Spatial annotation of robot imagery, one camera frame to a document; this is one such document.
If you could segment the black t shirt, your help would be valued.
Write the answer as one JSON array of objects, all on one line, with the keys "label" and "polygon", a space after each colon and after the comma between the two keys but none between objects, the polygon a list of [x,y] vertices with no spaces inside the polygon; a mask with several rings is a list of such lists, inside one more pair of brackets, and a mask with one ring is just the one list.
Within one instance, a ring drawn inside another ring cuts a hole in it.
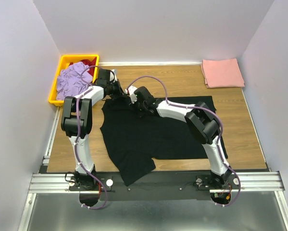
[{"label": "black t shirt", "polygon": [[102,111],[103,140],[125,186],[153,171],[154,159],[207,158],[185,120],[148,115],[128,97],[105,100]]}]

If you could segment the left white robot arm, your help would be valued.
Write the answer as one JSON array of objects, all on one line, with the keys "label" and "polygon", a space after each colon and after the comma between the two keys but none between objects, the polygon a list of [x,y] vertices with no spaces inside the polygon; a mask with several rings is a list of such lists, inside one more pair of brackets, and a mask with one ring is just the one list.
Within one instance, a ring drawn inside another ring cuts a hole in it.
[{"label": "left white robot arm", "polygon": [[95,82],[88,83],[85,91],[64,99],[61,128],[74,151],[76,166],[74,176],[69,183],[75,187],[90,191],[99,184],[89,147],[89,134],[93,126],[93,105],[107,96],[115,98],[123,95],[115,71],[102,68]]}]

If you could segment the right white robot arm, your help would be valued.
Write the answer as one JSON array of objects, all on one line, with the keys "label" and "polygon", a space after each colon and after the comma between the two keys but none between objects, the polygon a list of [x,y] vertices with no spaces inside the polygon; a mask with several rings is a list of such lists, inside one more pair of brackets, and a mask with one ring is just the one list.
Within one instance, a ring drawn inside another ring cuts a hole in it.
[{"label": "right white robot arm", "polygon": [[185,122],[191,135],[202,144],[210,163],[208,186],[220,189],[228,184],[232,171],[221,143],[223,125],[206,103],[183,104],[154,98],[146,87],[125,89],[131,103],[141,112]]}]

